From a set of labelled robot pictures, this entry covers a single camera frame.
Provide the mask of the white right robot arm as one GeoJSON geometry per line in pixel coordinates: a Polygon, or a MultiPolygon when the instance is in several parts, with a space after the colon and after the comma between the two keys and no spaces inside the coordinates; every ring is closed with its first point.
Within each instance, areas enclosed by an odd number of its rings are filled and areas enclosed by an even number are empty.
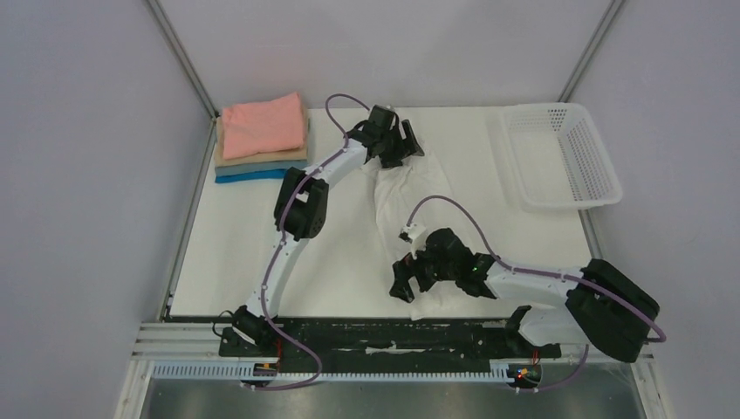
{"type": "Polygon", "coordinates": [[[606,260],[546,271],[475,253],[450,228],[427,232],[411,224],[399,238],[410,251],[392,265],[390,296],[413,302],[410,282],[415,280],[420,292],[451,282],[473,298],[517,300],[522,305],[504,332],[511,354],[526,356],[548,345],[591,345],[614,360],[632,363],[653,341],[659,304],[606,260]]]}

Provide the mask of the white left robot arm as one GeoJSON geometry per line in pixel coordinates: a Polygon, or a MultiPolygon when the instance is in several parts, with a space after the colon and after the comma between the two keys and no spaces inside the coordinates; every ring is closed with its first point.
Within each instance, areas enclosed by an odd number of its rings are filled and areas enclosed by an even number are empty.
{"type": "Polygon", "coordinates": [[[424,155],[410,121],[384,106],[373,106],[343,137],[342,146],[323,161],[284,175],[274,208],[273,253],[260,285],[233,314],[232,330],[253,356],[269,353],[277,339],[271,322],[300,253],[325,225],[332,187],[373,159],[382,168],[397,168],[410,156],[424,155]]]}

